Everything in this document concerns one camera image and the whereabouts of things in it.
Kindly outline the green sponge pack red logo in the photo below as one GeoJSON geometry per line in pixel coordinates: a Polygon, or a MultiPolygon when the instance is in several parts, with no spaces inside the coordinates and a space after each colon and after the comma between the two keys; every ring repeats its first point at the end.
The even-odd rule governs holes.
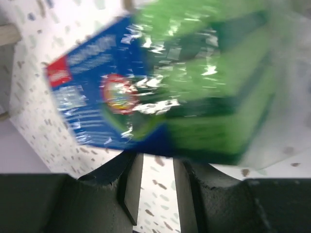
{"type": "Polygon", "coordinates": [[[50,63],[78,144],[265,167],[311,146],[289,0],[155,0],[50,63]]]}

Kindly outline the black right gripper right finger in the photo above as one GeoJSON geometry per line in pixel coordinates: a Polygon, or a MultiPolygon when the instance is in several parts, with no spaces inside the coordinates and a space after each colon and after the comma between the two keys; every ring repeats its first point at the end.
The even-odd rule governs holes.
{"type": "Polygon", "coordinates": [[[183,233],[308,233],[310,179],[235,179],[211,165],[174,160],[183,233]]]}

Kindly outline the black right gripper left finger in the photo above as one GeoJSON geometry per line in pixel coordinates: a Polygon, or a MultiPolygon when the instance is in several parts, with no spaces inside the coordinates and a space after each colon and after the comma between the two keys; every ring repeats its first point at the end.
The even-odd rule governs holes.
{"type": "Polygon", "coordinates": [[[143,156],[123,152],[76,179],[2,174],[3,233],[131,233],[138,221],[143,156]]]}

